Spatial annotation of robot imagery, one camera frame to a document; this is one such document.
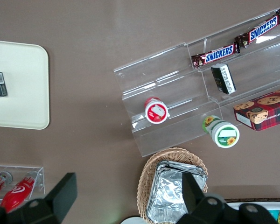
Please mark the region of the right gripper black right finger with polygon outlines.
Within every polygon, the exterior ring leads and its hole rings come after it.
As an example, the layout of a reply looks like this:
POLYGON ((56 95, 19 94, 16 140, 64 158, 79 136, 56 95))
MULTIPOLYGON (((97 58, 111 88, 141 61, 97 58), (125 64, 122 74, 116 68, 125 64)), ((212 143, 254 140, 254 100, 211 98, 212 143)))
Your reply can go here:
POLYGON ((182 196, 189 214, 206 197, 191 173, 182 174, 182 196))

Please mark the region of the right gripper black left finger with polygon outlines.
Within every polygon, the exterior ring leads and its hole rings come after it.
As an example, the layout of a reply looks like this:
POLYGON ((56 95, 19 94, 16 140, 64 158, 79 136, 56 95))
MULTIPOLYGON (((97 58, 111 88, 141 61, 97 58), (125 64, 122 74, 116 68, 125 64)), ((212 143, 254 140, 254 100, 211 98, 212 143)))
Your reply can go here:
POLYGON ((64 219, 77 198, 77 175, 67 173, 45 196, 45 202, 57 219, 64 219))

